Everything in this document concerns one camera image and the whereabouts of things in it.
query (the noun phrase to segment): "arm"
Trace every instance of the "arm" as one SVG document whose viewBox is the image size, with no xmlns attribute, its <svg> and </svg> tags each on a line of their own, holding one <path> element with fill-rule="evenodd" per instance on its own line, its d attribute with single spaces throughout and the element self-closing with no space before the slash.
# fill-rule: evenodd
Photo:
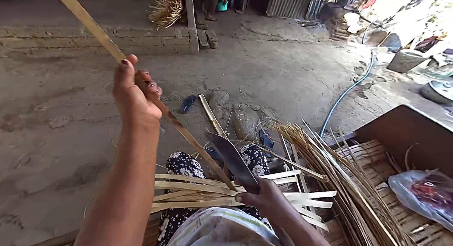
<svg viewBox="0 0 453 246">
<path fill-rule="evenodd" d="M 296 246 L 328 246 L 324 237 L 286 199 L 277 185 L 268 179 L 256 177 L 260 193 L 237 194 L 235 200 L 254 206 L 272 224 L 281 227 Z"/>
<path fill-rule="evenodd" d="M 120 110 L 120 142 L 107 179 L 84 220 L 75 246 L 136 245 L 143 242 L 154 199 L 154 173 L 162 113 L 144 92 L 162 90 L 145 71 L 135 71 L 137 57 L 115 70 L 113 96 Z M 141 88 L 135 82 L 141 82 Z"/>
</svg>

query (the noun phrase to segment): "knife blade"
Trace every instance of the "knife blade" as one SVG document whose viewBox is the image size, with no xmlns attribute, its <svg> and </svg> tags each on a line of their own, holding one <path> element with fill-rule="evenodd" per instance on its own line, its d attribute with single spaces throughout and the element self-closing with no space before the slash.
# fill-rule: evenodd
<svg viewBox="0 0 453 246">
<path fill-rule="evenodd" d="M 218 134 L 206 133 L 206 137 L 214 146 L 214 149 L 222 157 L 228 169 L 239 179 L 247 192 L 258 194 L 260 186 L 242 159 L 236 147 Z"/>
</svg>

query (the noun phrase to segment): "dusty ground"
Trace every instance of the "dusty ground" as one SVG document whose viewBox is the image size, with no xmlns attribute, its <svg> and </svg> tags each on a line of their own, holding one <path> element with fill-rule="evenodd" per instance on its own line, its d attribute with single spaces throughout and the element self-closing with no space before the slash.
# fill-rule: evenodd
<svg viewBox="0 0 453 246">
<path fill-rule="evenodd" d="M 367 48 L 328 40 L 322 29 L 231 12 L 218 18 L 210 23 L 217 50 L 141 57 L 138 65 L 150 71 L 164 103 L 202 144 L 204 127 L 213 128 L 201 104 L 176 113 L 189 95 L 209 96 L 222 87 L 231 104 L 255 104 L 283 121 L 303 118 L 319 130 L 333 102 L 369 63 Z M 110 94 L 114 66 L 108 56 L 0 58 L 1 246 L 31 245 L 80 226 L 85 205 L 112 165 L 121 127 Z M 382 68 L 377 65 L 343 100 L 332 128 L 354 130 L 402 103 L 453 125 L 442 107 L 417 94 L 420 84 Z M 225 127 L 230 110 L 217 112 Z M 165 166 L 174 151 L 193 152 L 166 120 L 162 127 L 158 164 Z M 228 131 L 234 135 L 231 122 Z"/>
</svg>

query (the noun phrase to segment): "floral pants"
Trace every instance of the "floral pants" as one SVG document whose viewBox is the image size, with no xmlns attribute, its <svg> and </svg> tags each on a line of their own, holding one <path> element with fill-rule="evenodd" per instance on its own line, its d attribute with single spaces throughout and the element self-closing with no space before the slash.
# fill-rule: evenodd
<svg viewBox="0 0 453 246">
<path fill-rule="evenodd" d="M 239 149 L 239 153 L 253 174 L 257 176 L 269 174 L 266 155 L 256 145 L 246 145 Z M 184 152 L 178 151 L 170 155 L 167 159 L 166 168 L 167 174 L 179 174 L 202 179 L 206 178 L 200 163 Z M 255 207 L 240 206 L 238 209 L 261 220 L 264 224 L 269 226 L 269 228 L 271 227 L 269 221 L 265 217 L 261 217 Z M 170 208 L 162 211 L 157 246 L 166 246 L 181 224 L 196 211 L 198 211 L 198 208 Z"/>
</svg>

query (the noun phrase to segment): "brick wall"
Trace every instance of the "brick wall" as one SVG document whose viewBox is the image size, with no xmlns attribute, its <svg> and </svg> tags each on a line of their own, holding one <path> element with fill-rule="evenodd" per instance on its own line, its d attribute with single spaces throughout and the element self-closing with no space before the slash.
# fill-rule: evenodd
<svg viewBox="0 0 453 246">
<path fill-rule="evenodd" d="M 159 31 L 154 28 L 104 30 L 126 54 L 175 54 L 189 53 L 190 50 L 187 27 L 174 26 Z M 0 55 L 7 55 L 12 51 L 38 57 L 107 53 L 86 29 L 1 28 Z"/>
</svg>

